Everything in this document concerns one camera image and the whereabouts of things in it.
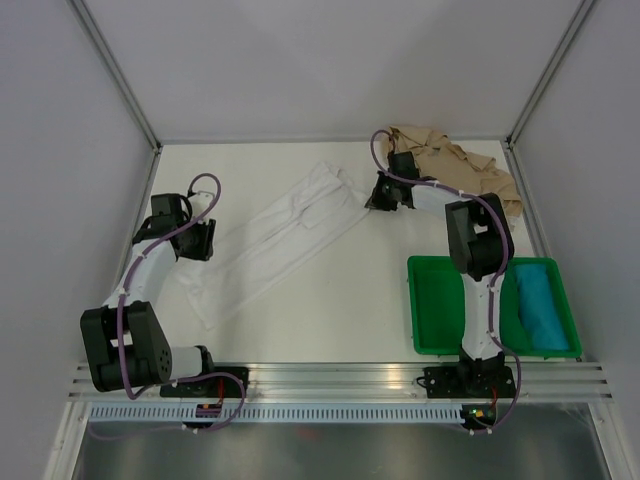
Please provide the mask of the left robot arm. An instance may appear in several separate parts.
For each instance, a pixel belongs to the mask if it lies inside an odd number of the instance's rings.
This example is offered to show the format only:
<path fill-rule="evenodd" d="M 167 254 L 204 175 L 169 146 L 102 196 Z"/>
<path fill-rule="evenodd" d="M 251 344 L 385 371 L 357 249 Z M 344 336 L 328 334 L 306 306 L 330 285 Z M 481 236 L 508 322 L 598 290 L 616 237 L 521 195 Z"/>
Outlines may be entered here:
<path fill-rule="evenodd" d="M 145 390 L 183 378 L 195 395 L 218 384 L 206 347 L 169 345 L 154 309 L 163 285 L 180 259 L 206 262 L 213 255 L 216 221 L 209 217 L 213 194 L 190 191 L 151 197 L 151 215 L 132 239 L 131 258 L 102 306 L 85 311 L 80 329 L 94 387 L 123 390 L 137 398 Z"/>

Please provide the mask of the white t shirt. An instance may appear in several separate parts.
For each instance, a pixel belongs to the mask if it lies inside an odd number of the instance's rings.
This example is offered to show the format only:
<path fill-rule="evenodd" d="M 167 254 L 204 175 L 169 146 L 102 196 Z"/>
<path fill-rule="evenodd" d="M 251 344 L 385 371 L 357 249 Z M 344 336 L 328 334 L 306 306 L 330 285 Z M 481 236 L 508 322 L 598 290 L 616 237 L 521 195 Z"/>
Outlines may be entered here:
<path fill-rule="evenodd" d="M 176 271 L 207 330 L 236 315 L 360 222 L 367 195 L 325 162 L 247 223 L 214 242 L 207 262 Z"/>

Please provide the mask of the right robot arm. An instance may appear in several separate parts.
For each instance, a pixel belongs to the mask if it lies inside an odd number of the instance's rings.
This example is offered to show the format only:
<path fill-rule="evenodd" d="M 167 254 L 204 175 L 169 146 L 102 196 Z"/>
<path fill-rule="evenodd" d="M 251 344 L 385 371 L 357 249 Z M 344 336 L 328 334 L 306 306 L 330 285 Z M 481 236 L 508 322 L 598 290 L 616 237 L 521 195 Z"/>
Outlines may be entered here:
<path fill-rule="evenodd" d="M 449 256 L 464 293 L 464 330 L 458 360 L 424 369 L 419 382 L 430 398 L 513 398 L 516 385 L 500 340 L 500 295 L 514 245 L 498 195 L 472 194 L 420 175 L 410 152 L 390 152 L 365 207 L 422 209 L 420 193 L 446 193 L 438 202 Z"/>

